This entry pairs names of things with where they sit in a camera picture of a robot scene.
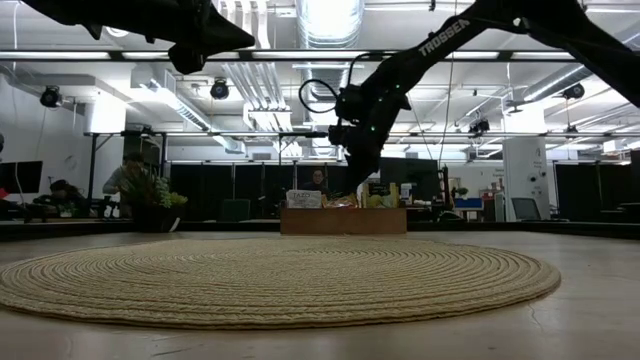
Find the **person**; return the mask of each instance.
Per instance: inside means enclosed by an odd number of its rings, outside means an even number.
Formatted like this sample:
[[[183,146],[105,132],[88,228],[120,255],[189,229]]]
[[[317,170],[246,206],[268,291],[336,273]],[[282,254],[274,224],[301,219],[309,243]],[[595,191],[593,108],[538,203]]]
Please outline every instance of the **person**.
[[[313,172],[313,181],[303,184],[300,190],[320,191],[322,195],[327,197],[331,194],[329,189],[324,186],[324,173],[320,169]]]
[[[90,215],[89,203],[80,194],[77,187],[69,184],[67,180],[57,180],[49,186],[51,195],[43,195],[34,199],[34,204],[49,205],[57,209],[59,213],[70,213],[74,217],[86,217]]]
[[[125,174],[131,171],[144,171],[144,157],[142,153],[133,152],[129,153],[124,158],[124,165],[115,169],[109,177],[109,180],[102,187],[102,192],[107,195],[115,195],[120,192],[120,189],[124,186]],[[127,204],[127,199],[124,199],[122,194],[120,195],[120,217],[131,217],[131,206]]]
[[[102,187],[102,192],[107,195],[115,195],[120,192],[125,179],[125,172],[144,169],[144,157],[142,153],[133,152],[124,158],[124,165],[115,169],[109,180]]]

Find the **desk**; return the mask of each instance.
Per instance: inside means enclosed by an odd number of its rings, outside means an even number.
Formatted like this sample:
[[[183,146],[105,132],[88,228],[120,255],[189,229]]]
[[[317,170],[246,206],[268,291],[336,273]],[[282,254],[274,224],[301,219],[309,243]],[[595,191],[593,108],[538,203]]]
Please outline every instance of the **desk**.
[[[460,211],[466,221],[469,221],[469,212],[475,212],[477,221],[481,222],[484,216],[484,201],[481,198],[455,199],[453,211]]]

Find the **white sign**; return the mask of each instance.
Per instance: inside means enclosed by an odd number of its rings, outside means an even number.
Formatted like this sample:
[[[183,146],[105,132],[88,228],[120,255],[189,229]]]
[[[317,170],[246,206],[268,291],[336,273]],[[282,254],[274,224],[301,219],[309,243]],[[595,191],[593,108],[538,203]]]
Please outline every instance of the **white sign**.
[[[289,190],[287,191],[287,207],[290,209],[322,208],[320,191]]]

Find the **black robotic arm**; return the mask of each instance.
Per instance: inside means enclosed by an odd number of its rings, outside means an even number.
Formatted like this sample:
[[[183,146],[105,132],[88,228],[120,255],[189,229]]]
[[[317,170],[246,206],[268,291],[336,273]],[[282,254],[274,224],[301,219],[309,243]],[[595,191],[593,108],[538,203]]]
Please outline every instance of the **black robotic arm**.
[[[594,25],[575,0],[477,0],[422,43],[384,60],[361,85],[340,89],[339,120],[329,128],[329,139],[349,153],[347,192],[378,171],[398,113],[411,109],[405,94],[429,68],[489,28],[528,34],[566,50],[640,106],[640,57]],[[351,125],[343,125],[343,119]]]

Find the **seated person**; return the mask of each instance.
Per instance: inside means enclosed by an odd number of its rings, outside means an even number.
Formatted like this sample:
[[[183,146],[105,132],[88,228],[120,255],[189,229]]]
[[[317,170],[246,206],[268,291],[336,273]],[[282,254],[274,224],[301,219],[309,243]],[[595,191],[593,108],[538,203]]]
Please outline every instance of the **seated person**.
[[[324,174],[320,169],[313,172],[313,181],[303,184],[300,190],[320,191],[322,195],[327,197],[331,194],[329,189],[324,186]]]
[[[51,195],[42,195],[33,200],[33,203],[51,206],[61,215],[71,214],[73,217],[90,215],[87,199],[80,194],[77,187],[70,185],[67,180],[54,182],[49,186],[49,190],[51,190]]]

